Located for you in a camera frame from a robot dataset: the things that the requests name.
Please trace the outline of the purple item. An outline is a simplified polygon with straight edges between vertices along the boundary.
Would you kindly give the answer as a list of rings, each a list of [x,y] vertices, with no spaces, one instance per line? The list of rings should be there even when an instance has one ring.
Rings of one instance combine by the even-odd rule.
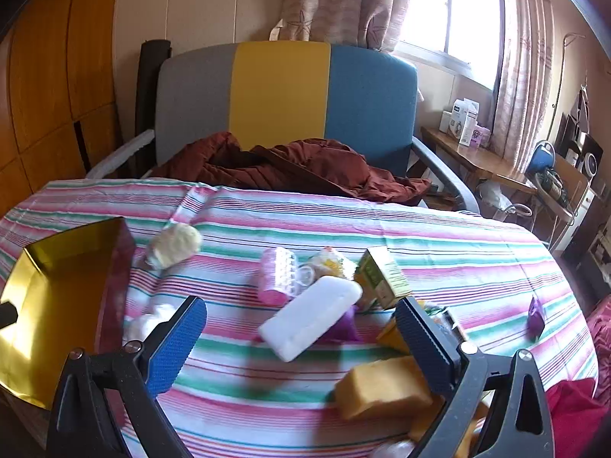
[[[361,342],[355,325],[357,306],[352,305],[342,317],[333,324],[321,337],[321,341],[328,342]]]
[[[526,333],[531,340],[541,337],[546,326],[545,311],[537,295],[533,295],[529,304],[526,320]]]

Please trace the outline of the white plastic bag ball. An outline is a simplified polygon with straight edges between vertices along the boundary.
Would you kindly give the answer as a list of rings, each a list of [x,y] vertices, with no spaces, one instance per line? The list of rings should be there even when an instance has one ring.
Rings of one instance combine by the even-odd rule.
[[[157,325],[168,321],[176,310],[177,307],[172,304],[158,303],[147,308],[144,313],[128,318],[124,321],[123,343],[144,341]]]

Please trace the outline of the yellow sponge block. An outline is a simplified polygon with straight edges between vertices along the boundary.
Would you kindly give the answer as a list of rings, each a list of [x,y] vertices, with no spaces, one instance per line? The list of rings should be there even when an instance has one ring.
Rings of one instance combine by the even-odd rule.
[[[434,400],[412,356],[355,366],[336,383],[333,395],[344,420],[412,417]]]

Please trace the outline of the cream cloth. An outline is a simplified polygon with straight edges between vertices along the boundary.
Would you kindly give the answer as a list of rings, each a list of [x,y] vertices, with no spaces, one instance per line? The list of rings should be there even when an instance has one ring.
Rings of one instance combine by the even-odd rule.
[[[195,255],[201,247],[201,233],[189,224],[171,223],[148,244],[145,263],[153,270],[166,270]]]

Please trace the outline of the white foam block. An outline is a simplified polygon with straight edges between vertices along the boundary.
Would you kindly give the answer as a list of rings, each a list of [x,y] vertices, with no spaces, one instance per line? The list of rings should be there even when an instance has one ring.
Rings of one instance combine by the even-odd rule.
[[[314,344],[361,295],[357,282],[323,276],[260,325],[259,336],[289,363]]]

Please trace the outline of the green tea box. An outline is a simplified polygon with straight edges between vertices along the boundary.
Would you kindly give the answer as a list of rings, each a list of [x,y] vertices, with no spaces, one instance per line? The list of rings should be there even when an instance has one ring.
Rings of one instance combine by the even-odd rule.
[[[354,280],[362,288],[357,305],[363,311],[375,304],[384,310],[394,308],[401,299],[411,295],[406,276],[384,246],[370,247],[364,252]]]

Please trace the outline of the pink hair roller clip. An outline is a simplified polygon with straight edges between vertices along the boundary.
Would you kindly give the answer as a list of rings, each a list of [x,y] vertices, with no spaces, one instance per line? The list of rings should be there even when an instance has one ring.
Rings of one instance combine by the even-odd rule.
[[[268,248],[260,258],[257,297],[267,306],[283,307],[315,280],[314,269],[298,265],[292,251],[284,247]]]

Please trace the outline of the rice cracker snack packet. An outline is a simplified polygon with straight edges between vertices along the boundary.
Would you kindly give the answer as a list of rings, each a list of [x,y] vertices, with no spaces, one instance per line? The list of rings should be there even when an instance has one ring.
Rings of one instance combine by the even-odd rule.
[[[347,280],[354,279],[357,265],[336,248],[325,246],[307,260],[316,277],[335,276]]]

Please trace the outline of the yellow sponge cloth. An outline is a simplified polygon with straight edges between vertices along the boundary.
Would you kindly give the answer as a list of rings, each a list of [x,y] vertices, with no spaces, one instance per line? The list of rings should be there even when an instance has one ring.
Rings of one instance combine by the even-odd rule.
[[[439,420],[444,407],[446,400],[440,395],[433,394],[432,403],[412,418],[408,437],[414,442],[421,442],[424,437],[430,435],[429,443],[433,442],[434,437],[437,439],[443,437],[456,446],[455,457],[468,457],[475,428],[487,417],[489,405],[486,400],[481,399],[469,420],[451,420],[451,412],[448,410],[443,421],[432,431],[433,424]]]

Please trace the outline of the red pink blanket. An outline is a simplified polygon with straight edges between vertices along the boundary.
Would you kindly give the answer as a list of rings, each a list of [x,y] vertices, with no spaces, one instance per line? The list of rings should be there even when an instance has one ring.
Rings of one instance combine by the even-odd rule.
[[[546,392],[556,457],[611,457],[610,298],[589,315],[587,325],[598,356],[598,387],[580,379]]]

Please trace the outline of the gold metal tin box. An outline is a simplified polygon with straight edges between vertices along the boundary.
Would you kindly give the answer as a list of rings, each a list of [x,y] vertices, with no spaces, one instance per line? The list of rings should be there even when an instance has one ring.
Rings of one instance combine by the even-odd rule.
[[[1,385],[50,410],[64,362],[122,344],[136,242],[122,217],[68,229],[27,245],[1,299],[16,322],[1,331]]]

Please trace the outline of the striped pink green bedsheet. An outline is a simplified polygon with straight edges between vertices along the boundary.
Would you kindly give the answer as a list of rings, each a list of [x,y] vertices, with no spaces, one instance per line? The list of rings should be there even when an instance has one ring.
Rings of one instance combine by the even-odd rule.
[[[166,179],[1,219],[1,385],[50,457],[560,457],[598,357],[527,229]]]

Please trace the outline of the cluttered shelf unit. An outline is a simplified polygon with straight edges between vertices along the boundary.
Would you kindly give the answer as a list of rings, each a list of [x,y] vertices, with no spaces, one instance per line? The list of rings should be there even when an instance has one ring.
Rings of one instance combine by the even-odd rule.
[[[559,258],[577,237],[595,201],[595,177],[603,148],[592,136],[587,87],[582,85],[570,111],[560,117],[554,142],[542,142],[541,153],[553,162],[534,172],[537,201],[552,220],[545,244]]]

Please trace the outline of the blue bag on shelf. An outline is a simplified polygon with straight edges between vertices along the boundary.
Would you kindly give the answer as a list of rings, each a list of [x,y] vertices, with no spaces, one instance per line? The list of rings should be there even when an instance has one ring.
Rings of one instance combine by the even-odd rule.
[[[555,166],[555,149],[549,141],[540,141],[535,145],[529,165],[526,169],[527,175],[544,172],[545,169],[553,169]]]

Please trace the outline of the wooden side desk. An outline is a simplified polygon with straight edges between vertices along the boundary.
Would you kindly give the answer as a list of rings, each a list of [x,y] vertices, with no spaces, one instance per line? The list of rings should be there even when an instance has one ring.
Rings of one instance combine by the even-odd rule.
[[[420,136],[426,146],[432,150],[441,149],[460,166],[464,166],[473,184],[480,179],[486,179],[519,190],[524,194],[537,193],[537,187],[524,173],[489,150],[460,145],[450,135],[433,127],[422,127]]]

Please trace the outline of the wooden wardrobe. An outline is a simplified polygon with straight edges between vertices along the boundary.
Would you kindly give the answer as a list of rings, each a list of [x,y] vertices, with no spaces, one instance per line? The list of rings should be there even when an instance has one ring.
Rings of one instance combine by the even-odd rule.
[[[28,0],[1,42],[1,210],[80,179],[122,142],[115,0]]]

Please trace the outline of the white boxes on desk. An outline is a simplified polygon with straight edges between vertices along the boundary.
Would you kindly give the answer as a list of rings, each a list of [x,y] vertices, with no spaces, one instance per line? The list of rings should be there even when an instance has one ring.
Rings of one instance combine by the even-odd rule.
[[[480,104],[469,98],[456,99],[450,111],[442,113],[439,131],[456,140],[461,146],[487,148],[490,130],[477,121]]]

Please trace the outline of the dark red jacket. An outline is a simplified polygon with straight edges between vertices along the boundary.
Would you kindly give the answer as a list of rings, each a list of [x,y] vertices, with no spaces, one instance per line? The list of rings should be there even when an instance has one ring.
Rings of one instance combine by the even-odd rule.
[[[361,154],[335,140],[307,139],[246,151],[229,132],[184,146],[152,170],[153,177],[211,186],[258,189],[374,203],[416,206],[431,187],[422,178],[393,175],[370,166]]]

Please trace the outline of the grey yellow blue chair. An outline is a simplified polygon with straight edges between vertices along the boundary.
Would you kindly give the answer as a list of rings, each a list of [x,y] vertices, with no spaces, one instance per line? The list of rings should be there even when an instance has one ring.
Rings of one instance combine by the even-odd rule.
[[[415,174],[415,156],[459,209],[478,212],[471,190],[415,135],[418,101],[416,68],[366,48],[240,42],[173,56],[167,39],[153,39],[140,52],[136,135],[87,176],[107,176],[131,157],[147,172],[216,132],[233,134],[244,149],[323,137],[396,176]]]

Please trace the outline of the pink floral curtain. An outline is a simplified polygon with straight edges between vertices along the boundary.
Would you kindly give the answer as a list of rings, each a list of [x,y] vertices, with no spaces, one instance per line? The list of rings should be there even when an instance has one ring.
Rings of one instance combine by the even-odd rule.
[[[284,0],[271,40],[394,51],[409,0]]]

